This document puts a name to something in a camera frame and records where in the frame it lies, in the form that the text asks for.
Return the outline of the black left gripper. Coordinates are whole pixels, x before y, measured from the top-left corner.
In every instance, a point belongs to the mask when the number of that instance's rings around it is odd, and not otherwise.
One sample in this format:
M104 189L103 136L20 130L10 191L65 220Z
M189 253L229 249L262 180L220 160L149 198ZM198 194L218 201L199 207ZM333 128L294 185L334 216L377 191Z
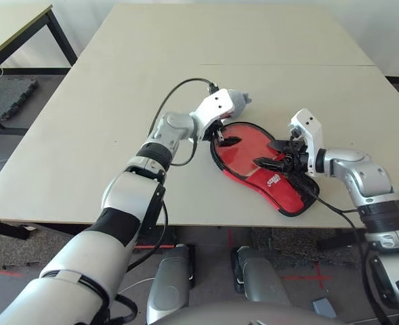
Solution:
M222 135L222 128L224 127L221 121L212 122L206 129L203 134L202 140L212 142L214 139L217 139L219 144L218 146L233 146L243 139L235 136L230 136L224 138Z

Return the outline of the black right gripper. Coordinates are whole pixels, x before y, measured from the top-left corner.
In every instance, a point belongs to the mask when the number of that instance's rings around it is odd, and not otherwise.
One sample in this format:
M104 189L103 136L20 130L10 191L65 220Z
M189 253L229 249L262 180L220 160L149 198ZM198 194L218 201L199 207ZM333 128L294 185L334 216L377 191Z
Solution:
M254 163L263 169L284 169L284 173L306 173L308 171L307 145L303 140L274 139L269 143L269 147L282 151L285 155L284 162L268 157L254 159Z

